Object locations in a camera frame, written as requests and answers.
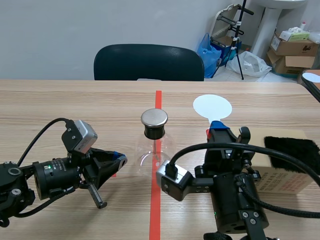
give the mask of blue clip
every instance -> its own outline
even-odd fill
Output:
[[[227,127],[221,121],[212,121],[210,125],[211,129],[230,129],[230,127]]]
[[[112,161],[115,161],[119,158],[119,153],[117,151],[113,152]]]

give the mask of black cable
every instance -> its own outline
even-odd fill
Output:
[[[197,150],[203,150],[203,149],[236,149],[236,150],[252,151],[259,154],[269,155],[271,157],[281,159],[295,165],[297,168],[307,173],[320,187],[320,177],[317,175],[317,173],[314,170],[312,170],[311,167],[309,167],[302,161],[280,151],[276,151],[276,150],[261,147],[261,146],[254,146],[254,145],[242,144],[242,143],[210,142],[210,143],[201,143],[197,145],[192,145],[182,149],[181,151],[178,151],[170,160],[169,162],[170,167],[174,168],[178,158],[182,157],[183,155],[188,154],[190,152],[197,151]]]
[[[9,219],[0,213],[0,227],[6,228],[9,226],[9,224],[10,224]]]
[[[41,210],[43,210],[44,208],[48,207],[50,204],[52,204],[54,201],[64,197],[65,195],[71,194],[75,191],[74,188],[71,188],[70,190],[64,191],[52,198],[50,198],[48,201],[44,202],[43,204],[41,204],[40,206],[37,206],[36,208],[32,209],[31,211],[27,211],[27,212],[23,212],[23,213],[18,213],[16,215],[14,215],[16,218],[26,218],[29,216],[32,216],[38,212],[40,212]]]
[[[27,156],[28,152],[30,151],[30,149],[34,146],[34,144],[36,143],[36,141],[40,138],[40,136],[48,129],[50,128],[53,124],[57,123],[57,122],[65,122],[67,123],[67,121],[69,121],[69,119],[60,117],[57,119],[52,120],[51,122],[49,122],[36,136],[35,138],[32,140],[32,142],[29,144],[29,146],[26,148],[26,150],[24,151],[24,153],[22,154],[22,156],[20,157],[17,166],[20,167],[20,165],[22,164],[22,162],[24,161],[25,157]]]
[[[173,158],[171,159],[170,163],[166,167],[169,172],[175,172],[176,166],[175,163],[178,160],[178,158],[182,157],[183,155],[197,151],[197,150],[203,150],[203,149],[236,149],[236,150],[245,150],[245,151],[252,151],[259,154],[265,154],[269,155],[271,157],[284,160],[288,163],[293,164],[294,166],[298,167],[305,173],[307,173],[320,187],[320,177],[317,175],[315,171],[312,170],[308,165],[303,163],[302,161],[287,155],[283,152],[276,151],[273,149],[260,147],[260,146],[254,146],[249,144],[242,144],[242,143],[220,143],[220,142],[212,142],[212,143],[201,143],[193,146],[186,147],[182,149],[181,151],[177,152]],[[243,190],[243,193],[250,198],[254,203],[260,205],[263,208],[266,208],[268,210],[274,211],[276,213],[294,216],[294,217],[302,217],[302,218],[320,218],[320,212],[311,212],[311,211],[301,211],[301,210],[295,210],[295,209],[289,209],[289,208],[283,208],[278,206],[273,206],[271,204],[268,204],[266,202],[263,202],[254,196],[250,194],[250,192],[247,190],[246,186],[239,180],[240,183],[239,186]]]
[[[255,204],[257,204],[265,209],[268,209],[270,211],[273,211],[273,212],[276,212],[279,214],[284,214],[284,215],[298,217],[298,218],[320,219],[320,212],[301,211],[301,210],[295,210],[295,209],[271,205],[269,203],[266,203],[256,197],[254,197],[248,191],[248,189],[246,188],[246,185],[242,182],[242,180],[238,179],[237,184],[242,189],[242,191],[246,197],[248,197]]]

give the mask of tissue box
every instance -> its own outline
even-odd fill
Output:
[[[230,127],[230,129],[235,135],[239,132],[238,127]],[[250,127],[249,130],[251,133],[249,144],[260,147],[265,147],[264,138],[267,136],[307,139],[302,130],[254,127]],[[273,168],[267,155],[256,153],[251,163],[252,168],[258,170],[262,178],[255,184],[259,193],[297,194],[313,182],[307,174]]]
[[[310,33],[307,31],[304,32],[289,32],[289,31],[283,31],[280,34],[280,38],[287,41],[287,42],[295,42],[295,41],[302,41],[307,40]]]

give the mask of glass bottle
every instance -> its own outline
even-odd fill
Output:
[[[165,131],[167,121],[167,113],[158,108],[149,109],[141,115],[144,134],[137,140],[135,159],[137,171],[143,176],[151,177],[153,171],[176,153],[175,141]]]

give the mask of blue plastic bag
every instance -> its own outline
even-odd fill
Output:
[[[200,43],[197,53],[202,58],[204,64],[204,77],[209,79],[217,69],[217,62],[220,58],[221,51],[216,50],[210,45],[209,33],[206,33]]]

